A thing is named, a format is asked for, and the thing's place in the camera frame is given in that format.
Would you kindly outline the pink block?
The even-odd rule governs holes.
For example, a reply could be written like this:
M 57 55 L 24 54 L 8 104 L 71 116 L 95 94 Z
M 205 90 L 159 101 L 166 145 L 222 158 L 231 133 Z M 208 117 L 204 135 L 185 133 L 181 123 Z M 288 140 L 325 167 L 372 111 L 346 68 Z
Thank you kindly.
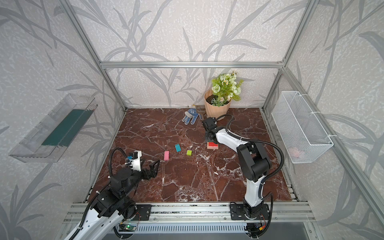
M 218 150 L 219 146 L 207 146 L 208 150 Z
M 164 152 L 164 161 L 168 161 L 170 159 L 170 152 L 169 151 L 165 151 Z

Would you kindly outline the teal block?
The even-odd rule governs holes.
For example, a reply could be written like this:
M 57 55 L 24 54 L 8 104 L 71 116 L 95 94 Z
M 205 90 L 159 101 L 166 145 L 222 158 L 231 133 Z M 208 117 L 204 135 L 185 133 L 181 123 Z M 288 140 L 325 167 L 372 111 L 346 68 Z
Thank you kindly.
M 176 148 L 176 151 L 177 152 L 180 152 L 181 151 L 181 146 L 179 144 L 176 144 L 175 145 L 175 148 Z

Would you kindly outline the pink block front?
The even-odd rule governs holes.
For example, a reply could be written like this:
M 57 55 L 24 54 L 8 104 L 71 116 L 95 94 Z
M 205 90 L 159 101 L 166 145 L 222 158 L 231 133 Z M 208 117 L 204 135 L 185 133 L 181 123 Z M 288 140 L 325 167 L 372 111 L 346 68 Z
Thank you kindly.
M 207 146 L 208 150 L 218 150 L 219 146 Z

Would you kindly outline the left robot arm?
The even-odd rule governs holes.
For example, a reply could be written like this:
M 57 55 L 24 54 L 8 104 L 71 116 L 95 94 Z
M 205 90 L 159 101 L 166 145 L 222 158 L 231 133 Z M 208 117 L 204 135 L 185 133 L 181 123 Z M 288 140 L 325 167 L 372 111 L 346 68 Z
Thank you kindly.
M 126 162 L 123 168 L 114 173 L 112 160 L 117 151 Z M 112 150 L 108 159 L 109 181 L 89 201 L 80 222 L 66 236 L 67 240 L 101 240 L 110 231 L 114 231 L 120 240 L 127 240 L 133 235 L 133 227 L 124 224 L 124 221 L 136 216 L 139 216 L 139 221 L 148 217 L 140 215 L 133 196 L 142 180 L 150 180 L 158 175 L 161 163 L 157 160 L 143 169 L 141 156 L 141 151 L 127 154 L 119 147 Z

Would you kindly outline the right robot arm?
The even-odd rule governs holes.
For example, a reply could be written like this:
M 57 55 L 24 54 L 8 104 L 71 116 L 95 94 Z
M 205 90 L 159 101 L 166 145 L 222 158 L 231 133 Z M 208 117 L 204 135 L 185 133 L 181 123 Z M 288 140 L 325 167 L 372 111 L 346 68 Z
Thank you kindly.
M 238 159 L 243 175 L 247 179 L 247 190 L 243 202 L 243 213 L 246 218 L 256 219 L 262 211 L 266 211 L 263 188 L 266 181 L 275 176 L 284 166 L 285 156 L 283 151 L 275 144 L 241 137 L 230 131 L 231 119 L 225 127 L 218 126 L 217 121 L 226 117 L 207 118 L 202 121 L 207 142 L 223 144 L 238 154 Z M 264 145 L 269 145 L 278 151 L 280 155 L 279 166 L 270 172 L 272 161 L 270 160 Z

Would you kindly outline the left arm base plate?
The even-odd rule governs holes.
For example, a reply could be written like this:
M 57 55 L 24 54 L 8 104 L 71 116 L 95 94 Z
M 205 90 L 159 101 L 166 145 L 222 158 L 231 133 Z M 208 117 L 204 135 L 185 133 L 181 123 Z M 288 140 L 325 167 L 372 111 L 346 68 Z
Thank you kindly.
M 137 204 L 132 221 L 149 221 L 151 209 L 151 204 Z

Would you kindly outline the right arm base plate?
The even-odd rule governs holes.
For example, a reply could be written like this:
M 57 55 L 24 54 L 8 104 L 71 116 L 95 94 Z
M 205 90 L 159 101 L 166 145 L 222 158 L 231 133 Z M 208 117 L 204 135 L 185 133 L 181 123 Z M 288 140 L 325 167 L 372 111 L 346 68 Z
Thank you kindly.
M 251 207 L 247 203 L 238 204 L 231 202 L 230 205 L 231 220 L 269 220 L 271 211 L 264 201 L 255 207 Z

